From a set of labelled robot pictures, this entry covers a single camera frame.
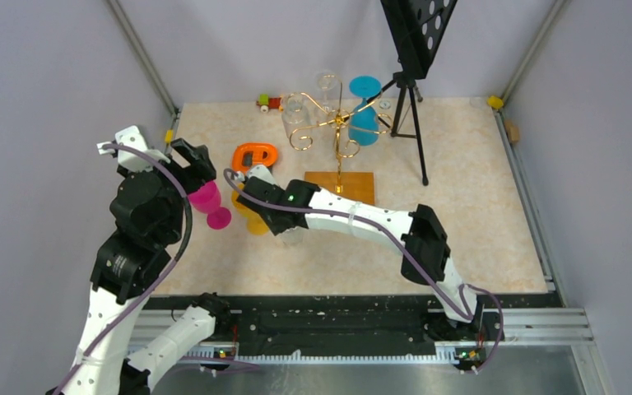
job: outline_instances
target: tripod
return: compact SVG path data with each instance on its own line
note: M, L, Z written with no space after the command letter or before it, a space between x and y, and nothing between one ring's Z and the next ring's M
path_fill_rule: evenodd
M421 159L421 171L423 174L423 185L427 186L429 181L427 179L427 169L425 167L425 154L423 152L423 141L421 138L421 124L418 121L418 108L416 106L416 97L417 101L423 101L420 96L420 92L418 92L418 86L416 85L415 78L410 78L406 75L405 72L395 72L393 74L393 79L383 86L381 93L384 93L388 88L392 87L393 84L396 84L396 87L400 89L398 93L398 102L396 103L396 113L393 116L393 125L389 125L385 120L379 118L379 122L383 123L387 126L387 128L391 128L391 137L405 137L405 138L415 138L418 142L418 156ZM401 126L399 123L401 122L401 112L403 111L403 102L406 100L406 91L408 91L408 95L411 100L411 109L413 110L413 123L416 126L416 134L401 134L398 132L399 127ZM375 98L369 98L367 100L370 102Z

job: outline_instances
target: tripod leg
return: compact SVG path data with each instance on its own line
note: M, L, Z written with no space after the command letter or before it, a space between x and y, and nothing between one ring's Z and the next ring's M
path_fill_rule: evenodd
M421 170L423 172L423 185L427 186L430 182L427 179L427 169L425 168L425 154L423 153L423 141L421 137L421 124L418 122L418 108L416 106L416 94L413 88L408 88L411 97L411 108L413 110L413 123L416 125L416 140L418 141L418 156L421 158Z
M404 101L406 101L406 89L401 88L401 92L399 92L398 94L398 102L396 103L396 113L393 115L393 125L391 125L391 137L395 137L398 135L398 121L401 120L401 112L403 111Z

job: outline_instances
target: table top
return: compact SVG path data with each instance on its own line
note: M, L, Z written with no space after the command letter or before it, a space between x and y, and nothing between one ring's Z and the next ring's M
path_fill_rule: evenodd
M352 109L356 100L345 100ZM379 112L393 116L393 108ZM374 173L376 205L413 211L433 207L448 234L465 282L499 293L542 293L546 283L490 108L468 98L429 98L418 104L430 185L421 184L416 141L382 135L343 162L343 171ZM401 133L413 133L408 114ZM280 113L261 114L254 102L186 104L177 137L206 144L217 168L222 206L233 220L212 230L194 212L191 242L157 295L395 295L430 293L400 274L401 256L383 245L322 230L306 230L297 245L272 234L255 236L231 205L221 171L235 148L268 142L280 158L273 175L281 186L305 171L335 171L332 129L312 133L307 151L290 147Z

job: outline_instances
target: marble-patterned surface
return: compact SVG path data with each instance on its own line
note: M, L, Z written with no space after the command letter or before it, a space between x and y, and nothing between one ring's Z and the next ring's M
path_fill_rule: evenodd
M344 108L354 103L346 101ZM393 116L393 109L388 111ZM426 99L419 104L430 185L421 185L416 142L383 135L346 160L345 171L374 172L377 206L435 209L448 232L458 271L466 282L500 293L546 292L527 222L498 128L489 108L468 98ZM402 132L412 132L408 114ZM217 184L234 220L223 230L207 227L195 213L186 254L156 294L366 295L428 293L406 281L401 257L384 246L325 231L304 232L301 243L284 245L271 234L254 236L230 204L221 170L244 142L270 142L280 151L277 181L302 179L306 170L334 171L332 129L313 133L308 151L286 139L280 113L261 114L255 103L187 104L178 137L207 144Z

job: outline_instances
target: toy car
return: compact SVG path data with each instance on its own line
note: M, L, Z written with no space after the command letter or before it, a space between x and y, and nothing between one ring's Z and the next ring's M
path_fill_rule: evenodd
M269 97L266 94L261 94L258 96L258 101L255 102L255 105L260 107L261 113L266 113L271 109L279 109L282 111L282 98L281 97Z

